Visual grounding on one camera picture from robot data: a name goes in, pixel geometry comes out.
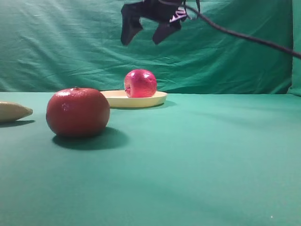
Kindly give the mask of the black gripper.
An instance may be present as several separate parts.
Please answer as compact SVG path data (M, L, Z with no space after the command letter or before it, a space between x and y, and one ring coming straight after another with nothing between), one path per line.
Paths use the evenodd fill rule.
M181 0L166 0L171 3L163 4L159 0L143 0L136 3L124 4L121 9L122 32L121 43L124 46L130 44L138 32L143 30L140 17L159 22L153 34L152 40L155 45L160 44L173 33L181 30L181 23L178 20L187 18L186 9L180 7Z

